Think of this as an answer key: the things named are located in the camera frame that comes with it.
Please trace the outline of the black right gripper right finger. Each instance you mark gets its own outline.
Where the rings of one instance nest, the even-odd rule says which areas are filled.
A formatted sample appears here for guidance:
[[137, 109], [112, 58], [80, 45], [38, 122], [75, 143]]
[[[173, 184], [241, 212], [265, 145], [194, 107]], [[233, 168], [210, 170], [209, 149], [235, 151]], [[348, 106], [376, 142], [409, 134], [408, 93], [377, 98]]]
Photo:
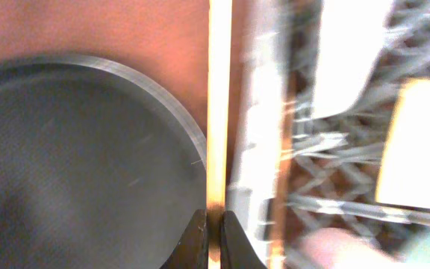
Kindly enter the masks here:
[[222, 269], [267, 269], [253, 250], [243, 227], [232, 211], [223, 213], [220, 247]]

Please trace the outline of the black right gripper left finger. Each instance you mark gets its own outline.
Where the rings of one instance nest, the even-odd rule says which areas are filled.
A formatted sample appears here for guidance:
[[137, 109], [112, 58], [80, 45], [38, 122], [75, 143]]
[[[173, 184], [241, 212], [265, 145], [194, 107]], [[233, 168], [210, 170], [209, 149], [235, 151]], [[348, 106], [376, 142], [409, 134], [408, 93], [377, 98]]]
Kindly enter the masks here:
[[207, 269], [208, 228], [207, 213], [198, 209], [193, 213], [178, 243], [160, 269]]

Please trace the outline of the pink cup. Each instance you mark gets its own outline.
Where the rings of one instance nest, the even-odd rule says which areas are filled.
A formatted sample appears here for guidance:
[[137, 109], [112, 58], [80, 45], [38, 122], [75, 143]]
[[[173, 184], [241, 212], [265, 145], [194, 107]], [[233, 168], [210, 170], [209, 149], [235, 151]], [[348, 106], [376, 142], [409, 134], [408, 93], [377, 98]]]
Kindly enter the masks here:
[[344, 229], [319, 229], [304, 237], [300, 250], [322, 268], [396, 268], [388, 254]]

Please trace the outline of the yellow bowl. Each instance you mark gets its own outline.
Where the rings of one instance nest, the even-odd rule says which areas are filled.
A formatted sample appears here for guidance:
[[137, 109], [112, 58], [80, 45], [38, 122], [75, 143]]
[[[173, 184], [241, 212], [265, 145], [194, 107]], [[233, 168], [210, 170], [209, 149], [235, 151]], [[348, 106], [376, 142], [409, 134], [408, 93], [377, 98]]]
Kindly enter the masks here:
[[402, 85], [376, 185], [376, 202], [430, 209], [430, 79]]

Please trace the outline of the wooden chopstick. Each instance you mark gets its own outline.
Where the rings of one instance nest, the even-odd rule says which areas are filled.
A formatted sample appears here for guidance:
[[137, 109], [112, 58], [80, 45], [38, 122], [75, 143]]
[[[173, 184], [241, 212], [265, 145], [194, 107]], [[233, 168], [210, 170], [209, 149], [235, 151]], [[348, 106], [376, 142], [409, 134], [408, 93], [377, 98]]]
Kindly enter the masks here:
[[209, 1], [207, 184], [208, 269], [221, 268], [225, 211], [232, 0]]

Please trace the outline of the grey ceramic plate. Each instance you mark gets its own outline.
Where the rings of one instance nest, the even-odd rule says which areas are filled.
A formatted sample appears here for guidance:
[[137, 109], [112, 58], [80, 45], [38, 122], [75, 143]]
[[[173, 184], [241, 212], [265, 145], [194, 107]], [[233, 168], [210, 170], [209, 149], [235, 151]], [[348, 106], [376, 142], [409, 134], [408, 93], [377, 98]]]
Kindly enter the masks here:
[[311, 117], [348, 111], [360, 98], [384, 44], [394, 0], [325, 0]]

